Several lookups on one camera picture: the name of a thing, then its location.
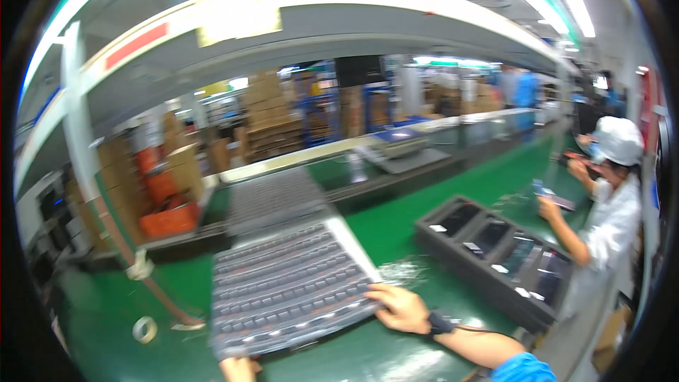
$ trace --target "white hat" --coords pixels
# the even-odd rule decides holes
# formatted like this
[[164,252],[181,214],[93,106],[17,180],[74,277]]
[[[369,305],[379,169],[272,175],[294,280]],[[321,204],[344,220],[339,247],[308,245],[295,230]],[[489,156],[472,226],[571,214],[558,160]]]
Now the white hat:
[[593,161],[597,164],[610,160],[621,166],[640,163],[644,140],[634,123],[626,118],[603,116],[596,123],[599,151]]

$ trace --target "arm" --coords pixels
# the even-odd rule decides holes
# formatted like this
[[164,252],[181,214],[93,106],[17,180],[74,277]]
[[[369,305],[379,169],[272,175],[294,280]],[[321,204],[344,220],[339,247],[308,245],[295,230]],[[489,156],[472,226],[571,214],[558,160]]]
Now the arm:
[[587,194],[591,196],[596,182],[590,179],[590,173],[587,172],[585,164],[575,159],[571,159],[568,162],[568,172],[573,174],[573,177],[580,180],[582,185],[585,187]]
[[227,382],[255,382],[261,366],[256,361],[244,358],[227,358],[219,362],[219,368]]
[[[420,335],[430,332],[429,310],[419,295],[391,285],[372,284],[369,287],[372,291],[365,295],[381,301],[388,308],[375,313],[386,327]],[[468,332],[457,328],[450,334],[436,335],[434,339],[467,360],[490,369],[496,369],[515,355],[526,352],[518,341],[498,333]]]
[[590,263],[590,249],[582,242],[573,229],[565,222],[559,206],[549,197],[538,197],[540,202],[540,216],[546,219],[554,231],[556,238],[564,245],[565,249],[573,255],[580,267]]

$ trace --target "keyboard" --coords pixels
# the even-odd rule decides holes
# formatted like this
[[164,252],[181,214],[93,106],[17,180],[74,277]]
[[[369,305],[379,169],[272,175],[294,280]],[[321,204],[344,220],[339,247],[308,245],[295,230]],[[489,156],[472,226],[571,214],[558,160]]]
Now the keyboard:
[[313,225],[215,256],[212,344],[219,360],[311,343],[368,318],[370,278]]

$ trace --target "orange crate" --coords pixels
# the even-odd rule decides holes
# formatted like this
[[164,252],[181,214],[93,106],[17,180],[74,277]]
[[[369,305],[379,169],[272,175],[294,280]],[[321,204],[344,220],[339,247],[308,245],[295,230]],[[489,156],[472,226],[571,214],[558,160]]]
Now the orange crate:
[[195,202],[139,219],[141,230],[148,237],[167,237],[193,230],[198,224],[199,209]]
[[146,186],[149,196],[156,207],[160,207],[168,197],[179,192],[170,172],[162,172],[161,174],[146,178]]

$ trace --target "cable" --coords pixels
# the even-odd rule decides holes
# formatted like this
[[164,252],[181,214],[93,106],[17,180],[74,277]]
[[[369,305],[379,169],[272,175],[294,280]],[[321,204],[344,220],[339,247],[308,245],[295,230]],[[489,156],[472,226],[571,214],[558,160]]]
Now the cable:
[[498,334],[498,335],[506,336],[504,333],[496,332],[496,331],[494,331],[494,330],[476,329],[476,328],[463,328],[463,327],[461,327],[461,326],[456,326],[455,329],[466,330],[467,332],[496,333],[496,334]]

